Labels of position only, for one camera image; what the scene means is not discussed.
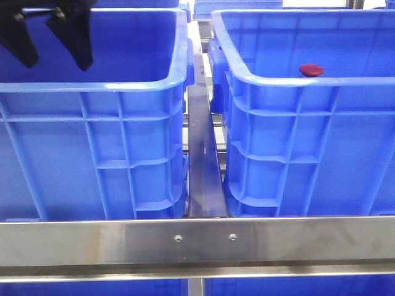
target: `metal frame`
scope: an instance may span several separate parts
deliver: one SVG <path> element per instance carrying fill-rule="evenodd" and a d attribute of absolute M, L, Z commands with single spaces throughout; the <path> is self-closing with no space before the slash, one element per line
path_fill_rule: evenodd
<path fill-rule="evenodd" d="M 395 216 L 205 218 L 227 213 L 197 22 L 190 32 L 194 218 L 0 223 L 0 282 L 195 278 L 189 291 L 202 296 L 202 278 L 395 274 Z"/>

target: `blue plastic crate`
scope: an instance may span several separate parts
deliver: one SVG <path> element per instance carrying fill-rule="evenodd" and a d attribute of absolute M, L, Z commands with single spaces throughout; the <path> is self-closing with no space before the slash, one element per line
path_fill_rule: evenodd
<path fill-rule="evenodd" d="M 86 72 L 44 20 L 32 69 L 0 47 L 0 221 L 183 216 L 185 13 L 94 9 Z"/>
<path fill-rule="evenodd" d="M 194 19 L 211 19 L 219 9 L 281 9 L 283 0 L 196 0 Z"/>
<path fill-rule="evenodd" d="M 191 9 L 188 0 L 97 0 L 95 7 L 123 8 L 179 8 L 185 10 L 188 22 L 191 21 Z"/>
<path fill-rule="evenodd" d="M 385 0 L 386 9 L 395 9 L 395 0 Z"/>
<path fill-rule="evenodd" d="M 395 277 L 316 276 L 207 279 L 207 296 L 393 296 Z"/>
<path fill-rule="evenodd" d="M 395 11 L 228 10 L 213 21 L 230 213 L 394 214 Z M 325 72 L 302 77 L 302 64 Z"/>
<path fill-rule="evenodd" d="M 187 280 L 0 284 L 0 296 L 188 296 Z"/>

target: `red cap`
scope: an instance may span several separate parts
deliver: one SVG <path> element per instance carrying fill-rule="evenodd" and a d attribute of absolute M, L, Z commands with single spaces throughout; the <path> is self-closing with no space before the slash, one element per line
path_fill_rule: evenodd
<path fill-rule="evenodd" d="M 314 64 L 304 64 L 299 67 L 299 70 L 306 77 L 318 77 L 323 73 L 323 68 Z"/>

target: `red bottle cap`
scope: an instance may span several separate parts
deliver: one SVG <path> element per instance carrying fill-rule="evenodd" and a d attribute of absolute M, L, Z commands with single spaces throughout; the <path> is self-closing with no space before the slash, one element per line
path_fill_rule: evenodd
<path fill-rule="evenodd" d="M 323 73 L 323 68 L 314 64 L 304 64 L 299 67 L 299 70 L 306 77 L 318 77 Z"/>

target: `screw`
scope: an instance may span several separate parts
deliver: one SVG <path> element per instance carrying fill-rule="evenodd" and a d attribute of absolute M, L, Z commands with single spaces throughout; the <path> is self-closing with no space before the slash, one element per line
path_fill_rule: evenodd
<path fill-rule="evenodd" d="M 237 239 L 237 235 L 235 233 L 229 234 L 229 240 L 235 241 Z"/>
<path fill-rule="evenodd" d="M 174 236 L 174 240 L 176 242 L 181 242 L 183 240 L 183 236 L 181 234 L 177 234 L 176 236 Z"/>

